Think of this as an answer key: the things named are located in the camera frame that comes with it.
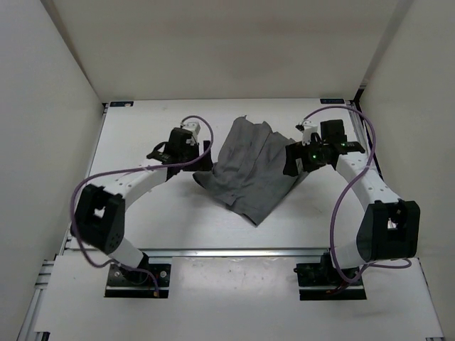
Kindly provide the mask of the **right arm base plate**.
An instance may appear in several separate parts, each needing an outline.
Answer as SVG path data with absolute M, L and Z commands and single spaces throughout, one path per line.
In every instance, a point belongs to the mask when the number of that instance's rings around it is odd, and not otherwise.
M 361 301 L 366 300 L 363 280 L 345 282 L 333 267 L 329 253 L 318 263 L 298 263 L 294 268 L 299 285 L 300 301 Z

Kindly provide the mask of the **aluminium frame rail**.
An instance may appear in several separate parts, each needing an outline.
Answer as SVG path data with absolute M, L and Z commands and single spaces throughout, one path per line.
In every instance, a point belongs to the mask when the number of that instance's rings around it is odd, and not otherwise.
M 41 310 L 46 289 L 51 279 L 55 260 L 57 256 L 63 255 L 67 249 L 67 245 L 72 241 L 72 238 L 73 237 L 70 234 L 70 223 L 68 223 L 58 252 L 54 254 L 50 260 L 44 259 L 40 266 L 36 281 L 33 286 L 33 296 L 31 302 L 29 303 L 25 318 L 22 322 L 21 329 L 18 332 L 16 340 L 49 340 L 50 332 L 35 331 L 36 321 Z
M 362 109 L 360 107 L 360 102 L 358 100 L 357 101 L 348 100 L 346 102 L 346 104 L 348 104 L 348 106 L 351 109 L 356 109 L 359 112 L 362 111 Z M 373 146 L 373 140 L 372 140 L 372 135 L 370 133 L 367 123 L 365 122 L 364 118 L 359 116 L 357 113 L 353 112 L 352 110 L 349 112 L 350 112 L 351 121 L 352 121 L 352 124 L 354 127 L 354 132 L 355 132 L 357 139 L 362 144 L 362 146 L 365 149 L 367 149 L 368 152 L 370 152 L 370 149 Z M 378 158 L 375 153 L 373 153 L 373 168 L 375 168 L 378 171 L 379 176 L 381 178 L 383 178 L 380 164 L 378 163 Z M 422 270 L 420 260 L 419 260 L 419 267 L 420 267 L 420 270 Z M 447 340 L 447 339 L 445 337 L 431 336 L 431 337 L 427 337 L 425 340 Z

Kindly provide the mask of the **right aluminium frame rail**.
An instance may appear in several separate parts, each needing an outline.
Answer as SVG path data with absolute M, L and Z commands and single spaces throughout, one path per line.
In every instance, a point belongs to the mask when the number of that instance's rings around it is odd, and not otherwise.
M 348 104 L 348 106 L 351 109 L 356 109 L 359 112 L 362 111 L 362 109 L 360 107 L 360 102 L 358 100 L 357 101 L 348 100 L 346 102 L 346 104 Z M 352 124 L 354 127 L 354 132 L 355 132 L 357 139 L 362 144 L 362 146 L 365 149 L 367 149 L 368 152 L 370 152 L 370 149 L 373 146 L 373 140 L 372 140 L 372 135 L 370 133 L 367 123 L 365 122 L 364 118 L 359 116 L 357 113 L 353 112 L 352 110 L 349 112 L 350 112 L 351 121 L 352 121 Z M 375 153 L 373 153 L 373 168 L 375 168 L 378 171 L 379 176 L 381 178 L 383 178 L 380 164 L 378 163 L 378 158 Z M 422 270 L 420 260 L 419 260 L 419 267 L 420 267 L 420 270 Z M 447 339 L 445 337 L 431 336 L 431 337 L 427 337 L 425 340 L 447 340 Z

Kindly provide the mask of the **left aluminium frame rail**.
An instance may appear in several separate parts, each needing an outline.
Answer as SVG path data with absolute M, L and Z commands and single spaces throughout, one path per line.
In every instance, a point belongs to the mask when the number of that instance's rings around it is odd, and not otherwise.
M 68 223 L 58 252 L 54 254 L 50 260 L 44 259 L 40 266 L 36 281 L 33 286 L 33 296 L 31 302 L 29 303 L 25 318 L 22 322 L 21 329 L 18 332 L 16 340 L 49 340 L 50 332 L 35 331 L 36 321 L 41 310 L 46 289 L 51 279 L 55 260 L 57 256 L 63 255 L 67 249 L 67 245 L 72 241 L 72 238 L 73 237 L 70 234 L 70 223 Z

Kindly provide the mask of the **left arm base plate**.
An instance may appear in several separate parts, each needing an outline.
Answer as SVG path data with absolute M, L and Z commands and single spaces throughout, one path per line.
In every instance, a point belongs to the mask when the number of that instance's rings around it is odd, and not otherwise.
M 168 298 L 171 280 L 170 263 L 150 263 L 151 272 L 158 284 L 144 273 L 121 270 L 111 264 L 107 274 L 105 298 Z

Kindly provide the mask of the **aluminium front rail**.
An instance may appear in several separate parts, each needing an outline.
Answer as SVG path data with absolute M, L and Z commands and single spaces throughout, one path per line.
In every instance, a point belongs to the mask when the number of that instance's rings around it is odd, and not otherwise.
M 154 259 L 184 258 L 245 258 L 245 257 L 316 257 L 327 249 L 318 248 L 268 248 L 268 249 L 145 249 Z

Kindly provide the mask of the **grey pleated skirt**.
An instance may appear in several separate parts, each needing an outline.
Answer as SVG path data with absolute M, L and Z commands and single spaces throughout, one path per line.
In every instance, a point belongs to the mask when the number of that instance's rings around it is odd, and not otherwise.
M 261 224 L 308 173 L 283 174 L 285 147 L 293 139 L 273 132 L 267 122 L 253 124 L 245 117 L 234 120 L 210 171 L 197 171 L 193 179 L 227 209 Z

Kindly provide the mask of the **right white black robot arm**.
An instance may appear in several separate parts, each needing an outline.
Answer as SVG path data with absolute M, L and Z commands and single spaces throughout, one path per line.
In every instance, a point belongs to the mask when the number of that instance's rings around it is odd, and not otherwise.
M 371 167 L 368 155 L 357 141 L 349 141 L 340 119 L 296 125 L 300 142 L 285 148 L 283 173 L 314 172 L 331 166 L 347 182 L 363 208 L 363 218 L 354 239 L 336 246 L 330 241 L 331 259 L 319 266 L 319 275 L 329 284 L 339 282 L 346 270 L 376 261 L 412 258 L 417 253 L 419 205 L 403 200 Z

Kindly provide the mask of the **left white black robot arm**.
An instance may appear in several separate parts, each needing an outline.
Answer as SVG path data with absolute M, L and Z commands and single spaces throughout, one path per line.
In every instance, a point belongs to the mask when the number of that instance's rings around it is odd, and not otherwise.
M 122 267 L 133 284 L 148 279 L 146 254 L 124 236 L 126 212 L 139 198 L 179 172 L 212 168 L 213 140 L 198 143 L 198 132 L 197 123 L 182 124 L 172 129 L 168 141 L 156 145 L 138 166 L 93 175 L 76 187 L 81 194 L 71 208 L 71 233 L 80 251 L 84 251 L 84 244 L 94 247 Z

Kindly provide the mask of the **blue label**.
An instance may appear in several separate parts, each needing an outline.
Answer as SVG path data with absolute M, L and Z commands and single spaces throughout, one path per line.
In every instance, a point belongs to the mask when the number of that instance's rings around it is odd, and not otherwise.
M 113 101 L 109 103 L 110 107 L 132 107 L 133 101 Z
M 320 103 L 326 104 L 326 105 L 337 105 L 337 104 L 345 104 L 345 100 L 344 99 L 335 99 L 335 98 L 321 98 Z

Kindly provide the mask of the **left blue label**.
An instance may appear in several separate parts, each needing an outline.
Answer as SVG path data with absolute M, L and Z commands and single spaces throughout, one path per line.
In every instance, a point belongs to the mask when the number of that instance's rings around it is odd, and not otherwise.
M 132 107 L 133 101 L 113 101 L 109 103 L 110 107 Z

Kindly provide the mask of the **right blue label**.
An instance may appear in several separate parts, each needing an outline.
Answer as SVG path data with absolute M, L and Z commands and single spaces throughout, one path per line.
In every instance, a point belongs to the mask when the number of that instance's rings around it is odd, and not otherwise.
M 337 104 L 345 104 L 345 100 L 344 99 L 335 99 L 335 98 L 321 98 L 320 103 L 326 104 L 326 105 L 337 105 Z

